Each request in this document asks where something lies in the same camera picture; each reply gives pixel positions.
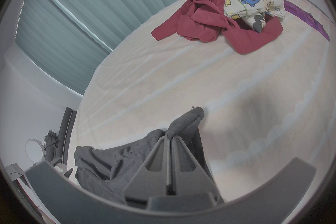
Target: white round mirror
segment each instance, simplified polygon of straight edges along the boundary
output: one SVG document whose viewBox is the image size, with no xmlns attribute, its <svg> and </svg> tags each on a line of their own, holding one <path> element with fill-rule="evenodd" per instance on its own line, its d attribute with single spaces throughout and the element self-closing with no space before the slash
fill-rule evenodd
<svg viewBox="0 0 336 224">
<path fill-rule="evenodd" d="M 29 139 L 24 147 L 28 159 L 33 163 L 38 163 L 43 159 L 42 143 L 35 139 Z"/>
</svg>

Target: pile of clothes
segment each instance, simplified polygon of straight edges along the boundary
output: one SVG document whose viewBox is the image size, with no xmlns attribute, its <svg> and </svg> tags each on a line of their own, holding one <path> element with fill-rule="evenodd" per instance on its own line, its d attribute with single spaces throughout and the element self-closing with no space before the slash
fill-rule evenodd
<svg viewBox="0 0 336 224">
<path fill-rule="evenodd" d="M 222 32 L 237 53 L 248 54 L 282 33 L 279 19 L 288 8 L 329 39 L 310 13 L 293 6 L 286 0 L 187 0 L 152 36 L 162 40 L 178 33 L 191 41 L 211 42 Z"/>
</svg>

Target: red garment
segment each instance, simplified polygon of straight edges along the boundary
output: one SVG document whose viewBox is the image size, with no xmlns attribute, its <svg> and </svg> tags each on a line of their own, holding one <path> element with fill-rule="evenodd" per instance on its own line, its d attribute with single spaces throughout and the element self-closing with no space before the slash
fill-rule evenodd
<svg viewBox="0 0 336 224">
<path fill-rule="evenodd" d="M 177 32 L 188 40 L 210 42 L 216 40 L 222 30 L 237 53 L 247 54 L 275 40 L 283 31 L 277 17 L 270 17 L 260 33 L 252 30 L 243 20 L 237 20 L 238 24 L 224 15 L 224 3 L 225 0 L 187 0 L 152 31 L 152 36 L 162 40 Z"/>
</svg>

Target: bed sheet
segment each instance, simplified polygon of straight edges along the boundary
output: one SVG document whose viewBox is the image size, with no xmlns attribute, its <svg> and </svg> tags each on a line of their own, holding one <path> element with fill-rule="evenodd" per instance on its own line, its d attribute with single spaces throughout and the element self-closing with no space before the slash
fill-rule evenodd
<svg viewBox="0 0 336 224">
<path fill-rule="evenodd" d="M 204 153 L 223 198 L 249 193 L 300 157 L 317 167 L 304 204 L 336 150 L 335 26 L 308 1 L 288 0 L 331 41 L 289 13 L 275 41 L 245 56 L 222 34 L 205 44 L 177 34 L 156 41 L 151 31 L 185 1 L 149 18 L 99 65 L 78 109 L 68 169 L 76 170 L 76 146 L 126 144 L 201 106 Z"/>
</svg>

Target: curtain fold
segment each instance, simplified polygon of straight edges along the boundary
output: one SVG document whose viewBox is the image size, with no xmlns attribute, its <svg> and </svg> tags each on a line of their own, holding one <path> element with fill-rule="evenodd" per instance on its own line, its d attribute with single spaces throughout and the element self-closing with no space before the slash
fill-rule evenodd
<svg viewBox="0 0 336 224">
<path fill-rule="evenodd" d="M 177 0 L 58 0 L 114 49 L 148 18 Z M 25 0 L 16 43 L 40 68 L 83 94 L 107 52 L 51 0 Z"/>
</svg>

